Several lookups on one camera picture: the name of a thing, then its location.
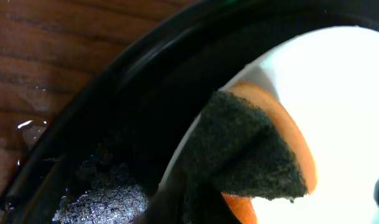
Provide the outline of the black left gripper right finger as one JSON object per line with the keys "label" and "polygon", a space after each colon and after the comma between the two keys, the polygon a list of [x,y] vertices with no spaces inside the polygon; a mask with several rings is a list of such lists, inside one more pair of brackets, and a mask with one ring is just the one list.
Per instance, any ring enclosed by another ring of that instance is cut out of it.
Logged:
{"label": "black left gripper right finger", "polygon": [[241,224],[230,210],[222,194],[211,186],[195,191],[190,206],[190,222],[193,224]]}

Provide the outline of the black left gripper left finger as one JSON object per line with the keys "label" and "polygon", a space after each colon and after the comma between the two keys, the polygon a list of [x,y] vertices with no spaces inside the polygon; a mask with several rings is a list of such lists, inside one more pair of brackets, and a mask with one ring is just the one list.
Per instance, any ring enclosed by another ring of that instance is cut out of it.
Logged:
{"label": "black left gripper left finger", "polygon": [[171,171],[166,184],[149,202],[145,212],[134,224],[179,224],[182,223],[182,205],[187,186],[187,177],[181,168]]}

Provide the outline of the orange green sponge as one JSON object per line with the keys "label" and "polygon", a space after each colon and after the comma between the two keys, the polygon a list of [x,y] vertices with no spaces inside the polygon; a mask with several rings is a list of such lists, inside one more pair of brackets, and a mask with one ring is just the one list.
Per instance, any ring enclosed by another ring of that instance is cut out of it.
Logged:
{"label": "orange green sponge", "polygon": [[251,200],[294,200],[313,193],[318,177],[297,124],[275,97],[250,82],[214,92],[183,144],[176,167],[187,177],[182,222],[195,191],[219,191],[241,223],[256,223]]}

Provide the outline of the light green plate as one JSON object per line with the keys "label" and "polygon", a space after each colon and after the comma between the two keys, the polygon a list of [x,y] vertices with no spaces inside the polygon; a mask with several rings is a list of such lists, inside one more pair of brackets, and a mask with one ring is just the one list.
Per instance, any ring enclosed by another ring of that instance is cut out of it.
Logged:
{"label": "light green plate", "polygon": [[229,80],[272,94],[316,162],[315,191],[293,202],[254,198],[260,223],[379,223],[379,32],[336,26],[299,35]]}

